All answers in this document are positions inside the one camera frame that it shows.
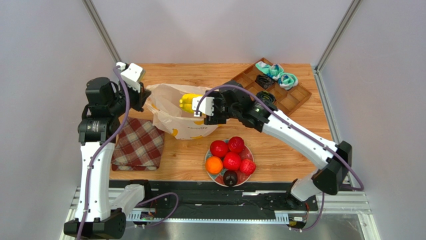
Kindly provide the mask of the translucent white plastic bag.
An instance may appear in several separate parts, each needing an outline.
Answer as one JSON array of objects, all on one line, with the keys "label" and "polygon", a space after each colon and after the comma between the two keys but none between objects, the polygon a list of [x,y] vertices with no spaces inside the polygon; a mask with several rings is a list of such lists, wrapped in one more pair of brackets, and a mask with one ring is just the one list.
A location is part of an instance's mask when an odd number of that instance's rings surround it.
[{"label": "translucent white plastic bag", "polygon": [[151,95],[144,106],[153,113],[153,125],[178,140],[194,140],[213,133],[217,125],[205,125],[204,119],[180,108],[179,100],[185,94],[203,95],[204,86],[159,83],[148,85]]}]

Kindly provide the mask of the yellow fake banana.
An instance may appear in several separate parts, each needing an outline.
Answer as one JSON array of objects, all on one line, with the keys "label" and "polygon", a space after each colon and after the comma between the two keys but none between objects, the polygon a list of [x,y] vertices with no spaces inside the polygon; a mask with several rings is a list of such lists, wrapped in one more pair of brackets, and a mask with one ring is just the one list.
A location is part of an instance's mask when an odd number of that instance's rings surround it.
[{"label": "yellow fake banana", "polygon": [[192,102],[194,98],[202,97],[200,94],[186,93],[179,100],[179,107],[186,113],[193,114]]}]

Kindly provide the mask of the red fake apple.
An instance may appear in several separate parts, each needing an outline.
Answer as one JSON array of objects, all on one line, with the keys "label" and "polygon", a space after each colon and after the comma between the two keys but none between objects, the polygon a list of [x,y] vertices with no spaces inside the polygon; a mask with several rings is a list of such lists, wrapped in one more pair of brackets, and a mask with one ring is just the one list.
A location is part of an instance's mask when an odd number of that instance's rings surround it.
[{"label": "red fake apple", "polygon": [[229,151],[236,154],[241,153],[245,149],[245,142],[239,136],[231,137],[228,140],[227,145],[228,145]]}]

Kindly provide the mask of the red fake tomato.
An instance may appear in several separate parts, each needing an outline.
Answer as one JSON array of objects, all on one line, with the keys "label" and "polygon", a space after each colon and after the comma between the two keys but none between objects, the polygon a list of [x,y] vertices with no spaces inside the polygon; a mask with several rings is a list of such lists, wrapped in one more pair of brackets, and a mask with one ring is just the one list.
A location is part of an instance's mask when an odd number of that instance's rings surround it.
[{"label": "red fake tomato", "polygon": [[214,157],[224,158],[229,152],[229,147],[225,141],[215,140],[210,144],[209,150]]}]

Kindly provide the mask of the orange fake fruit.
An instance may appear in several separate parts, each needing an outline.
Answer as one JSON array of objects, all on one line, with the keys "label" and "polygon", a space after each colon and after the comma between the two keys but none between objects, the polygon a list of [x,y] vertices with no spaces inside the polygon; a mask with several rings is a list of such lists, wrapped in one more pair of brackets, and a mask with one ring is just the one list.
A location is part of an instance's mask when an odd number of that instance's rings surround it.
[{"label": "orange fake fruit", "polygon": [[205,160],[205,170],[212,175],[219,174],[223,169],[223,162],[217,156],[211,156]]}]

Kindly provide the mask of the red fake pomegranate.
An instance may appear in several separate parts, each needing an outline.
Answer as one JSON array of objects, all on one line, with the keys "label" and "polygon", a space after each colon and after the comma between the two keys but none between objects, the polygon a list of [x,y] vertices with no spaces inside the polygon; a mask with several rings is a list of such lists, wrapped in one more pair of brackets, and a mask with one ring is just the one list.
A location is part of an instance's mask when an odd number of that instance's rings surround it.
[{"label": "red fake pomegranate", "polygon": [[241,164],[239,166],[239,171],[246,176],[249,176],[255,172],[257,168],[257,165],[252,160],[246,158],[241,161]]}]

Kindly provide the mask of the dark purple fake fruit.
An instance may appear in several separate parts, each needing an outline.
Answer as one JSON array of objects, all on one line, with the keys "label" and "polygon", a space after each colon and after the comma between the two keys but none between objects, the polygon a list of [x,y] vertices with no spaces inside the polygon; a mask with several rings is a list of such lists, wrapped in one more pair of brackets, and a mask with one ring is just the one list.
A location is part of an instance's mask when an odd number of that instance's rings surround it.
[{"label": "dark purple fake fruit", "polygon": [[237,183],[238,183],[238,174],[234,170],[227,170],[223,174],[222,179],[223,179],[223,183],[224,183],[225,186],[233,187],[233,186],[237,185]]}]

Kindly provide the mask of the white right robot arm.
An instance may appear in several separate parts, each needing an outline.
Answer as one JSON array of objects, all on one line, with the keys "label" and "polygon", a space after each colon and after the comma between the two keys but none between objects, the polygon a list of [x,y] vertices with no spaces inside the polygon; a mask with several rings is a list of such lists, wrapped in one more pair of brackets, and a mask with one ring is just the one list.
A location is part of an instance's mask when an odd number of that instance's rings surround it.
[{"label": "white right robot arm", "polygon": [[310,160],[316,170],[297,179],[288,191],[299,202],[323,192],[336,195],[352,164],[352,146],[320,137],[290,119],[268,100],[260,99],[232,80],[192,100],[194,116],[204,114],[205,125],[237,119],[245,127],[286,143]]}]

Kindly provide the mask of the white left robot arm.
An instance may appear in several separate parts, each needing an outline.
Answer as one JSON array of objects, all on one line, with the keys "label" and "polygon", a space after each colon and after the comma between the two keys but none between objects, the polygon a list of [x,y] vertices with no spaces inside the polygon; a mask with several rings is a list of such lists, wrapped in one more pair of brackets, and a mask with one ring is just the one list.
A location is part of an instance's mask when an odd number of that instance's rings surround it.
[{"label": "white left robot arm", "polygon": [[123,129],[121,116],[130,109],[142,112],[151,95],[139,81],[120,84],[97,77],[86,84],[87,105],[78,125],[82,174],[74,219],[64,223],[63,233],[77,240],[120,239],[126,218],[145,197],[147,182],[127,185],[109,200],[110,167],[116,137]]}]

